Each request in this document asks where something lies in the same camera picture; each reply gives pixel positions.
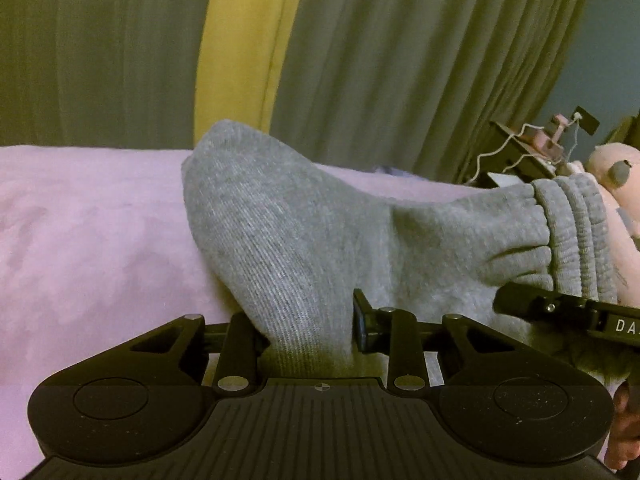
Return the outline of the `person's right hand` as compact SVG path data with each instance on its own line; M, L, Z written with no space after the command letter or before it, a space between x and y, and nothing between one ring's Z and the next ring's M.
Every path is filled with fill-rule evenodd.
M629 389L626 382L623 382L613 396L614 418L603 459L605 465L613 470L623 469L632 460L634 439L627 436L627 429L631 424L631 412L627 410L628 402Z

